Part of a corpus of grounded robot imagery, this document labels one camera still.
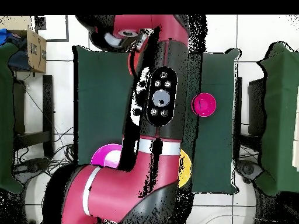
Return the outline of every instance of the yellow bowl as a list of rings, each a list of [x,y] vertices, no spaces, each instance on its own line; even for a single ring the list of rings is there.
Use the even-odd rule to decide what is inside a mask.
[[[183,149],[180,150],[179,188],[184,186],[191,177],[191,160]]]

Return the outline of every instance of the white tile floor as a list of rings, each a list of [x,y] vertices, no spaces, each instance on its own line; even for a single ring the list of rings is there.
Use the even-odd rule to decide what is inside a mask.
[[[48,30],[40,34],[47,39],[65,39],[65,16],[46,16]],[[249,81],[263,77],[256,61],[261,60],[271,43],[287,42],[292,49],[299,48],[299,17],[291,15],[207,15],[208,35],[206,46],[208,52],[225,52],[229,48],[240,48],[238,73],[243,77],[242,89],[242,133],[247,133]],[[73,126],[73,54],[72,45],[81,45],[91,50],[98,50],[88,40],[88,32],[76,20],[68,16],[69,42],[47,43],[47,74],[54,79],[55,128],[59,133]],[[18,78],[27,77],[27,73],[18,73]],[[31,75],[26,79],[26,86],[41,107],[42,74]],[[26,131],[41,130],[42,114],[26,98]],[[73,130],[62,138],[64,144],[73,142]],[[56,142],[56,149],[61,143]],[[25,158],[43,157],[41,145],[30,147]],[[39,224],[42,220],[41,201],[49,176],[42,174],[34,178],[26,193],[26,211],[29,219]],[[235,195],[197,194],[194,207],[187,224],[253,224],[255,214],[255,195],[251,185],[244,184],[236,174],[235,183],[239,193]]]

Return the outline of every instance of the green cloth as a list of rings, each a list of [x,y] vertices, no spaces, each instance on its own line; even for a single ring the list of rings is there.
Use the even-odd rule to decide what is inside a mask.
[[[10,57],[18,51],[11,43],[0,45],[0,188],[21,193],[23,186],[12,177],[13,164],[13,73],[8,68]]]
[[[213,95],[217,108],[211,116],[199,118],[192,171],[195,193],[237,193],[231,184],[231,163],[234,68],[238,56],[237,49],[225,54],[203,54],[201,92]]]
[[[121,144],[132,77],[128,53],[77,46],[79,73],[78,163],[89,164],[103,145]]]
[[[264,99],[267,117],[261,156],[266,171],[255,183],[269,196],[279,191],[299,193],[299,172],[292,166],[299,53],[276,43],[261,65],[267,72]]]
[[[128,54],[93,52],[77,47],[79,64],[79,164],[87,164],[102,145],[121,143],[126,105],[132,77],[128,72]],[[201,118],[196,140],[197,116],[190,102],[199,93],[200,56],[190,55],[185,131],[182,149],[192,158],[193,191],[232,194],[232,105],[234,97],[234,59],[229,54],[204,54],[203,92],[214,95],[215,113]]]

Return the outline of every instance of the control panel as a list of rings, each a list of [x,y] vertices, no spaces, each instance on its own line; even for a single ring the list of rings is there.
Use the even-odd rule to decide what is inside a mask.
[[[160,127],[173,118],[178,77],[173,69],[162,67],[151,76],[147,102],[148,121]]]

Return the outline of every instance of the cardboard box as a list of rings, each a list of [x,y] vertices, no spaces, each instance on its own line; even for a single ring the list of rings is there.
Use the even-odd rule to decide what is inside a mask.
[[[32,72],[46,73],[47,41],[30,29],[27,30],[27,52]]]
[[[30,28],[30,16],[0,16],[0,29],[7,29],[14,34],[24,37]]]
[[[30,29],[30,16],[0,16],[0,29],[27,38],[28,63],[31,72],[46,73],[47,41]]]

